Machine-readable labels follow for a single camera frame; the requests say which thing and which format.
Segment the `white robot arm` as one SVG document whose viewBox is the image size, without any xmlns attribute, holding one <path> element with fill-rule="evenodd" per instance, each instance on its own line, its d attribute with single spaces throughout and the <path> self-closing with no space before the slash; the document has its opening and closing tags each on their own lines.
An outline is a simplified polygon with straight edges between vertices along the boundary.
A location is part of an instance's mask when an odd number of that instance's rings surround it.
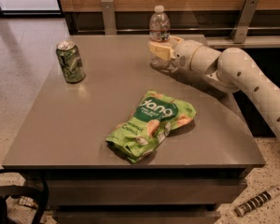
<svg viewBox="0 0 280 224">
<path fill-rule="evenodd" d="M 150 41 L 149 51 L 167 70 L 198 73 L 214 88 L 233 93 L 242 91 L 262 115 L 280 141 L 280 89 L 242 49 L 211 49 L 194 41 L 172 36 L 167 42 Z"/>
</svg>

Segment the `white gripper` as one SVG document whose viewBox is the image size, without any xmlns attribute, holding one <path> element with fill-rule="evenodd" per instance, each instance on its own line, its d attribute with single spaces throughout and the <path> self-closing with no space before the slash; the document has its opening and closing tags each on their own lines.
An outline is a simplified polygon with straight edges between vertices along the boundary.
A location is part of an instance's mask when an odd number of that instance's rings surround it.
<svg viewBox="0 0 280 224">
<path fill-rule="evenodd" d="M 211 49 L 194 40 L 184 40 L 179 36 L 170 36 L 169 43 L 149 41 L 149 51 L 157 57 L 172 61 L 173 72 L 195 71 L 208 76 L 217 71 L 217 59 L 220 51 Z"/>
</svg>

